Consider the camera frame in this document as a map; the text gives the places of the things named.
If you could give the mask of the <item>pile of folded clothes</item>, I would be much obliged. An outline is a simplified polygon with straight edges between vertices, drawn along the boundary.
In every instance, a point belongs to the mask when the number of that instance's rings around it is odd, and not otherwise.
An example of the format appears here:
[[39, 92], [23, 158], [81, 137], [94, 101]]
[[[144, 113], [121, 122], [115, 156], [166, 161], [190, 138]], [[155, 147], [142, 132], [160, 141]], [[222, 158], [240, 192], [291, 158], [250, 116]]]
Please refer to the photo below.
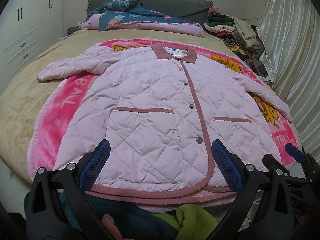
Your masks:
[[218, 7], [208, 9], [208, 20], [203, 24], [206, 32], [220, 39], [239, 59], [267, 85], [271, 79], [265, 65], [259, 60], [265, 50], [256, 26], [249, 25], [235, 16], [220, 13]]

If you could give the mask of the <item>green garment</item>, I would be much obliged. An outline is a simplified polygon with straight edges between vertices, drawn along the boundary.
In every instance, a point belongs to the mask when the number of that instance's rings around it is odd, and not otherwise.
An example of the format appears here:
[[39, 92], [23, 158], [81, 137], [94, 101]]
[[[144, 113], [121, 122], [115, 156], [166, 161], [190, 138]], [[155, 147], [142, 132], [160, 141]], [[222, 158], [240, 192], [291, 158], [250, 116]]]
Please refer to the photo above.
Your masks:
[[176, 239], [206, 239], [219, 221], [196, 204], [183, 204], [175, 212], [154, 213], [178, 231]]

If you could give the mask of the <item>dark teal garment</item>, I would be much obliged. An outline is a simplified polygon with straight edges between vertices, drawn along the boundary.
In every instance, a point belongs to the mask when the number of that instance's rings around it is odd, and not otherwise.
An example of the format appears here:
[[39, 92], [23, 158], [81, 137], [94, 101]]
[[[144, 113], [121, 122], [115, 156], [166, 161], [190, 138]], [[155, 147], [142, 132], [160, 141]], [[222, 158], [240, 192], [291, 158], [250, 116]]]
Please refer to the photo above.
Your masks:
[[84, 194], [95, 216], [102, 220], [110, 215], [114, 225], [124, 238], [130, 239], [175, 239], [178, 230], [154, 216], [127, 202], [118, 202]]

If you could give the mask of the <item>tan bed cover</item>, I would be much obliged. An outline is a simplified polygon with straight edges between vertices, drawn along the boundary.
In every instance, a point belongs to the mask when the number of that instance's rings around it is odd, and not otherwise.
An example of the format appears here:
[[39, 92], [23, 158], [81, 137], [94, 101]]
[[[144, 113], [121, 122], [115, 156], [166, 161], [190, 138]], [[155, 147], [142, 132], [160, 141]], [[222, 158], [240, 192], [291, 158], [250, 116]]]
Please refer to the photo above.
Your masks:
[[23, 67], [1, 94], [1, 159], [28, 184], [27, 149], [40, 109], [59, 81], [41, 83], [37, 75], [48, 64], [66, 57], [76, 57], [96, 43], [120, 38], [151, 38], [200, 46], [234, 57], [222, 41], [213, 36], [195, 37], [153, 30], [117, 29], [76, 31], [56, 42]]

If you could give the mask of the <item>cream satin curtain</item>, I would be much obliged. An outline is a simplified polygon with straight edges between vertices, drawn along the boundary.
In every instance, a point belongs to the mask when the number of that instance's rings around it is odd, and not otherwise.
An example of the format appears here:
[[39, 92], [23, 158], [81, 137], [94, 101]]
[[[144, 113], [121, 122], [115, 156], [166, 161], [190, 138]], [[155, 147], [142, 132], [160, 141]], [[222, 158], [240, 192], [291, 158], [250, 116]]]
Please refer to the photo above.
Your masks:
[[319, 13], [310, 0], [268, 0], [258, 34], [272, 89], [304, 149], [319, 159]]

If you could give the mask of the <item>dark bedside table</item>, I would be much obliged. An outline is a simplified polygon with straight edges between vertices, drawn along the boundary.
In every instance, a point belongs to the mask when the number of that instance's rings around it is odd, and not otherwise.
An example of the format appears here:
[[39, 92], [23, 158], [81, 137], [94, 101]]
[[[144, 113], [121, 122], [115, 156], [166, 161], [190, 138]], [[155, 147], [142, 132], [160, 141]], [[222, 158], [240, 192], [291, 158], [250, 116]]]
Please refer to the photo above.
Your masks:
[[72, 35], [73, 33], [75, 33], [76, 31], [78, 31], [80, 28], [79, 26], [75, 25], [75, 26], [72, 26], [70, 28], [68, 28], [67, 30], [67, 35], [70, 36]]

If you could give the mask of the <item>white wardrobe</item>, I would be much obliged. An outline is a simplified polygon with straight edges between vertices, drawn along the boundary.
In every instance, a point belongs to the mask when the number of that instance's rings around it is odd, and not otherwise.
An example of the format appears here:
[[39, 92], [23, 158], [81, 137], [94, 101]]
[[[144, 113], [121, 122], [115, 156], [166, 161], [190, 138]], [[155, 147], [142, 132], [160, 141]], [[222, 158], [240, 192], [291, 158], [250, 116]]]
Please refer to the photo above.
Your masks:
[[8, 0], [1, 12], [1, 91], [62, 37], [62, 0]]

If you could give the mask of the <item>blue floral pink quilt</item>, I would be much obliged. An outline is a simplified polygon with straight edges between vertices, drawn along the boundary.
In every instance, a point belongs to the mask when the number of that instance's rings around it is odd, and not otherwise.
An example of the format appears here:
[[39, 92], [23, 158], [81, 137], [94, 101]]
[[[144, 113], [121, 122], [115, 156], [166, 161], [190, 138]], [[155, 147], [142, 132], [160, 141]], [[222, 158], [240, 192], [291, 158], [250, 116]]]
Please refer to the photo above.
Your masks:
[[195, 22], [145, 9], [140, 0], [111, 0], [92, 10], [80, 30], [146, 29], [204, 37]]

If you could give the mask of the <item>dark grey headboard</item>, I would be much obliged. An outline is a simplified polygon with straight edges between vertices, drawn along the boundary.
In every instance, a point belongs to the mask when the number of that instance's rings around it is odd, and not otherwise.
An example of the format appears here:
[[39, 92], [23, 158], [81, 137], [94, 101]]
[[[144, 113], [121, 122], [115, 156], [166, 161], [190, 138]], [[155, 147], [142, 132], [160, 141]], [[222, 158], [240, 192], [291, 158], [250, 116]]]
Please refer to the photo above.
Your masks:
[[[87, 12], [111, 0], [88, 0]], [[207, 22], [208, 10], [213, 5], [207, 0], [140, 0], [145, 9], [162, 12], [167, 15], [183, 18], [191, 22], [204, 24]]]

